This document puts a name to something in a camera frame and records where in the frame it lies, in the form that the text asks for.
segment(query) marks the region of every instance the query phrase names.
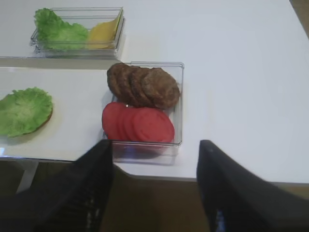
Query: floor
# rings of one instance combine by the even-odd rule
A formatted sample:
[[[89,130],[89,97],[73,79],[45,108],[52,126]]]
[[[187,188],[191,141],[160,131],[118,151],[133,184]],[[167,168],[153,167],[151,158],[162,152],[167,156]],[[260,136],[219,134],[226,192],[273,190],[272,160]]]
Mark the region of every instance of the floor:
[[[309,36],[309,0],[291,2]],[[33,184],[40,183],[66,165],[40,163]],[[15,164],[0,161],[0,196],[16,193],[22,173]],[[309,199],[308,186],[280,186]],[[195,182],[137,180],[117,170],[102,231],[206,232],[208,225]]]

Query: white tray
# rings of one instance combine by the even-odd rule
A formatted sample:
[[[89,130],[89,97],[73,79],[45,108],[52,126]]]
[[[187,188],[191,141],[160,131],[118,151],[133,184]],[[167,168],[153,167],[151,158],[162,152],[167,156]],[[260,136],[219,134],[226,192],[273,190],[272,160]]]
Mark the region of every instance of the white tray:
[[[0,68],[0,99],[13,89],[38,87],[53,97],[50,121],[16,138],[0,136],[0,155],[76,160],[102,139],[101,114],[112,99],[105,70]]]

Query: green lettuce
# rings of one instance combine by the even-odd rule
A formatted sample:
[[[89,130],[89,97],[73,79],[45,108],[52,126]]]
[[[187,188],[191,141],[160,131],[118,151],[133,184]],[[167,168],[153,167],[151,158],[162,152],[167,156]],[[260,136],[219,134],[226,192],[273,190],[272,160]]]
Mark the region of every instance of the green lettuce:
[[[34,132],[48,120],[52,110],[52,97],[44,90],[13,90],[0,101],[0,135],[16,137]]]
[[[88,30],[78,23],[72,25],[64,22],[52,10],[47,8],[35,12],[35,25],[38,40],[45,48],[50,49],[81,49],[88,38]]]

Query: transparent box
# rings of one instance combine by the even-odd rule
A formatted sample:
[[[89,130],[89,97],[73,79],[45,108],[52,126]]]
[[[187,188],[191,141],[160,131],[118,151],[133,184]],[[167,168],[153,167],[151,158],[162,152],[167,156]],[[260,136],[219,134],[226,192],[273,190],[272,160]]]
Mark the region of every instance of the transparent box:
[[[171,143],[156,142],[130,142],[130,141],[113,141],[113,158],[115,162],[125,163],[148,163],[159,165],[172,165],[175,157],[179,153],[183,141],[183,70],[182,63],[149,63],[149,62],[132,62],[127,65],[140,66],[145,68],[160,67],[175,78],[181,92],[178,103],[164,112],[170,118],[174,129],[175,137]],[[112,102],[118,101],[115,96]]]
[[[91,30],[98,23],[109,22],[117,18],[122,10],[118,8],[51,8],[60,16],[63,21],[70,24],[78,23],[83,25],[88,30]],[[116,31],[116,36],[113,41],[108,42],[81,42],[81,41],[39,41],[37,39],[37,29],[31,36],[31,45],[35,47],[34,52],[37,56],[46,58],[113,58],[118,59],[123,46],[123,31],[125,25],[124,12],[122,13],[119,25]],[[50,49],[49,45],[81,45],[82,49]],[[104,49],[87,49],[88,45],[104,45]]]

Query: white table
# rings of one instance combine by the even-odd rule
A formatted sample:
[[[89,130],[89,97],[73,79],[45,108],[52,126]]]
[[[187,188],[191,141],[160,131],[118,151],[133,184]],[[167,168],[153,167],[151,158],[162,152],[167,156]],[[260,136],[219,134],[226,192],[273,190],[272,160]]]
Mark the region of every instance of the white table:
[[[309,41],[288,0],[2,0],[0,57],[29,55],[38,8],[105,6],[125,9],[123,61],[185,64],[175,165],[119,164],[125,172],[194,180],[210,139],[267,181],[309,183]]]

